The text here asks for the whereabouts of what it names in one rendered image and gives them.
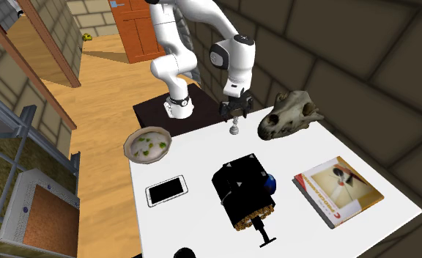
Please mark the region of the animal skull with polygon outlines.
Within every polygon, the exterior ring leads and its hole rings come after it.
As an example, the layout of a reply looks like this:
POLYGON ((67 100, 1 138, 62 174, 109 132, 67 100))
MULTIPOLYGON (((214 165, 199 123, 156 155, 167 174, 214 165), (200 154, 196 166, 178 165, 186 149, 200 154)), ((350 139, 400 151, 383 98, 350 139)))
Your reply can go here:
POLYGON ((273 110, 259 123, 260 139, 269 141, 292 135, 309 127, 311 122, 324 119, 307 91, 278 93, 273 110))

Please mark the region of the black box-shaped appliance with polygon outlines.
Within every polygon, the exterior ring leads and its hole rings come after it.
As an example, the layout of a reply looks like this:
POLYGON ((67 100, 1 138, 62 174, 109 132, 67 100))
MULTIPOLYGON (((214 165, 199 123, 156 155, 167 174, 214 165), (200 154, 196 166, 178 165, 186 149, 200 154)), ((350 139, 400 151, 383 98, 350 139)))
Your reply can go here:
POLYGON ((241 231, 254 227, 263 237, 263 246, 273 242, 263 223, 275 207, 265 187, 269 178, 253 153, 225 163, 212 177, 212 184, 233 228, 241 231))

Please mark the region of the dark robot stand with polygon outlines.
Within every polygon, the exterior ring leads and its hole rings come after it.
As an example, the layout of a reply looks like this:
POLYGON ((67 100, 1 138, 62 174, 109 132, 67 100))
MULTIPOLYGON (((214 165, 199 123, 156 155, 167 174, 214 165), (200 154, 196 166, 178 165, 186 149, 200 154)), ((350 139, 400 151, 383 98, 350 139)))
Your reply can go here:
POLYGON ((178 136, 223 122, 218 104, 196 84, 188 85, 188 92, 194 105, 193 113, 185 119, 173 119, 166 113, 164 103, 169 93, 154 97, 133 106, 141 128, 156 126, 167 130, 171 136, 178 136))

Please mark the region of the bowl of soup with greens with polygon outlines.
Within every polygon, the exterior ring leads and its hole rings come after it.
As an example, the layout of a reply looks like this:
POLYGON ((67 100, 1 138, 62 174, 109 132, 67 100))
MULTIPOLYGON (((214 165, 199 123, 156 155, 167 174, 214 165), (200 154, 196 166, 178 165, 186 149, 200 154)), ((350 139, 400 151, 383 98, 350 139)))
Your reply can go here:
POLYGON ((149 126, 130 134, 123 149, 130 161, 150 164, 162 159, 168 153, 171 143, 172 138, 167 130, 149 126))

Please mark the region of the white smartphone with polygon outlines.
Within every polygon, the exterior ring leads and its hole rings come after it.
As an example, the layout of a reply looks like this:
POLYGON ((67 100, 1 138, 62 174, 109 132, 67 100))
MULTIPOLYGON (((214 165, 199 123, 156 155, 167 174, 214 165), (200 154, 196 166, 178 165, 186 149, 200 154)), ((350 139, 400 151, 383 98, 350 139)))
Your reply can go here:
POLYGON ((172 177, 145 189, 148 207, 170 201, 187 192, 188 186, 183 175, 172 177))

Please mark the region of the orange wooden door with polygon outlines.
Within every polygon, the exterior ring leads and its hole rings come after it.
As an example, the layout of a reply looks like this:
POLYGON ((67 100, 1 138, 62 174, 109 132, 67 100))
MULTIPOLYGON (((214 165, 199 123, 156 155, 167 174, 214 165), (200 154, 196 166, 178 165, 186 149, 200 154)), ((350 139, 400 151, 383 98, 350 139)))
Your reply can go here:
POLYGON ((108 0, 129 63, 152 60, 166 53, 157 42, 145 0, 108 0))

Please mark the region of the book with beige cover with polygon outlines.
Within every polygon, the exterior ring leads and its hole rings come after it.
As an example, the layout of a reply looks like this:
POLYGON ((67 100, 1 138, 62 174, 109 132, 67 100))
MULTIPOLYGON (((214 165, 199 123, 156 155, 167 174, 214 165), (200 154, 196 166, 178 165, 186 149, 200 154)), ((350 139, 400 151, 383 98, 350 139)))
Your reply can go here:
POLYGON ((331 229, 384 199, 340 156, 295 175, 292 182, 331 229))

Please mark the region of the black round object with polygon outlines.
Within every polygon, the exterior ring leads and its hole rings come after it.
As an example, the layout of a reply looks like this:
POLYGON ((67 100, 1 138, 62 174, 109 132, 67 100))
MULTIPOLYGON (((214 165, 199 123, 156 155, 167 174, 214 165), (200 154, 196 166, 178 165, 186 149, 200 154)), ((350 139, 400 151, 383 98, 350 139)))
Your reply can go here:
POLYGON ((196 255, 192 249, 183 247, 175 252, 173 258, 196 258, 196 255))

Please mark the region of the white framed cork panel box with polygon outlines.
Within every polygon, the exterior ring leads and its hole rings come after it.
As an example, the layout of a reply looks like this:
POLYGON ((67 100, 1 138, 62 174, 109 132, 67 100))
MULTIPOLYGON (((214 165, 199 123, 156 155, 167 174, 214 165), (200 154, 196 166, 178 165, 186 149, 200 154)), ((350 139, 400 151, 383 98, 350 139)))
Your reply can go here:
POLYGON ((18 175, 0 241, 60 258, 76 258, 80 199, 31 169, 18 175))

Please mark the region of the grey metal frame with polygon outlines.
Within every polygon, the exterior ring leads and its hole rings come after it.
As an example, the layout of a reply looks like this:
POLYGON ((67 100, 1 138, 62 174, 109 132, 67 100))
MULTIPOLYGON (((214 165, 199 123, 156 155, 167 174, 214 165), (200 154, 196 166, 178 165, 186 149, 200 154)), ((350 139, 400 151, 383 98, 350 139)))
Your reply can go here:
POLYGON ((15 175, 16 169, 25 171, 26 169, 19 164, 23 147, 26 143, 26 139, 30 138, 43 150, 45 150, 51 157, 57 160, 63 165, 71 174, 75 176, 75 195, 78 195, 78 181, 79 181, 79 166, 81 153, 77 152, 71 155, 71 158, 66 158, 56 147, 54 147, 48 140, 45 139, 36 129, 32 127, 32 120, 34 118, 37 107, 35 105, 24 106, 20 116, 17 116, 13 111, 7 108, 7 106, 0 101, 0 120, 5 123, 9 128, 12 129, 12 133, 0 133, 0 136, 6 136, 9 138, 21 138, 20 145, 16 152, 15 159, 7 157, 5 154, 0 152, 0 158, 3 158, 6 162, 12 164, 9 176, 4 185, 0 197, 0 224, 4 221, 1 217, 2 208, 7 198, 8 190, 10 189, 11 182, 15 175))

